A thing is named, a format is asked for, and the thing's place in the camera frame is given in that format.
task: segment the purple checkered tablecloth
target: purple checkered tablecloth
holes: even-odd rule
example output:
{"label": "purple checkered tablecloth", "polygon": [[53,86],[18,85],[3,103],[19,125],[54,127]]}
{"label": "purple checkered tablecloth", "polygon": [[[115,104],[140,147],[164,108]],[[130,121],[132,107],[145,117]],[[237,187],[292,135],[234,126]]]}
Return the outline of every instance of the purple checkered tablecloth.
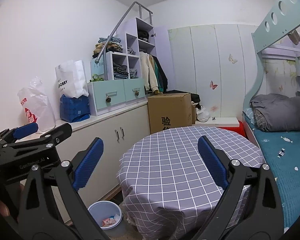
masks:
{"label": "purple checkered tablecloth", "polygon": [[[123,208],[145,240],[180,239],[200,227],[217,205],[223,190],[198,153],[202,135],[230,159],[252,167],[265,163],[261,150],[246,138],[216,127],[173,128],[143,138],[123,155],[117,179]],[[239,219],[248,188],[229,225]]]}

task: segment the bed frame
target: bed frame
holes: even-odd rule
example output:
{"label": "bed frame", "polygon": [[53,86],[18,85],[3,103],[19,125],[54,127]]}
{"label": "bed frame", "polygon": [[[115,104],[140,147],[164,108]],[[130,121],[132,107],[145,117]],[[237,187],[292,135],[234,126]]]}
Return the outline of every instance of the bed frame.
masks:
{"label": "bed frame", "polygon": [[[296,62],[297,94],[300,96],[300,44],[296,46],[286,37],[288,33],[298,27],[300,27],[300,0],[276,0],[255,33],[252,33],[258,72],[252,89],[244,98],[243,109],[250,107],[251,98],[261,87],[264,76],[263,58],[286,59]],[[284,46],[275,44],[283,38],[285,38],[282,43]],[[249,141],[260,148],[253,131],[245,121],[244,114],[242,122]]]}

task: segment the metal screw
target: metal screw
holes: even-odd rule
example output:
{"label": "metal screw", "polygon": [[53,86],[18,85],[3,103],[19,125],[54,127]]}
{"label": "metal screw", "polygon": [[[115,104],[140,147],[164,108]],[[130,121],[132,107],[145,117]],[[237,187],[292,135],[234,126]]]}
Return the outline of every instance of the metal screw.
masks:
{"label": "metal screw", "polygon": [[39,169],[39,165],[35,164],[31,167],[31,170],[36,171],[37,169]]}
{"label": "metal screw", "polygon": [[232,160],[231,163],[232,163],[233,166],[239,166],[240,165],[240,162],[238,160]]}
{"label": "metal screw", "polygon": [[270,169],[270,167],[269,167],[268,164],[263,164],[263,165],[262,165],[262,168],[265,169],[266,171]]}
{"label": "metal screw", "polygon": [[61,166],[62,167],[68,167],[70,165],[70,161],[63,161],[62,163],[61,163]]}

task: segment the light blue drawer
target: light blue drawer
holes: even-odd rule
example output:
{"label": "light blue drawer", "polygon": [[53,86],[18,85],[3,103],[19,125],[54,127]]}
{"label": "light blue drawer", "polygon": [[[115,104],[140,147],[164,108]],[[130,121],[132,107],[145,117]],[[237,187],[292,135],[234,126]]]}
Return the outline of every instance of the light blue drawer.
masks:
{"label": "light blue drawer", "polygon": [[124,79],[123,84],[127,102],[145,96],[143,78]]}
{"label": "light blue drawer", "polygon": [[94,99],[97,109],[113,106],[126,101],[123,80],[106,80],[93,82]]}

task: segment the teal bedspread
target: teal bedspread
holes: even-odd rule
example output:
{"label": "teal bedspread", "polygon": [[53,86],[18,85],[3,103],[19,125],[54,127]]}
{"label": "teal bedspread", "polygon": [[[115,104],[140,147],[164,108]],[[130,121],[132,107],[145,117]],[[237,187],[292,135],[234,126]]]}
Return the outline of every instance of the teal bedspread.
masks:
{"label": "teal bedspread", "polygon": [[300,131],[262,132],[245,116],[277,181],[284,215],[290,227],[300,215]]}

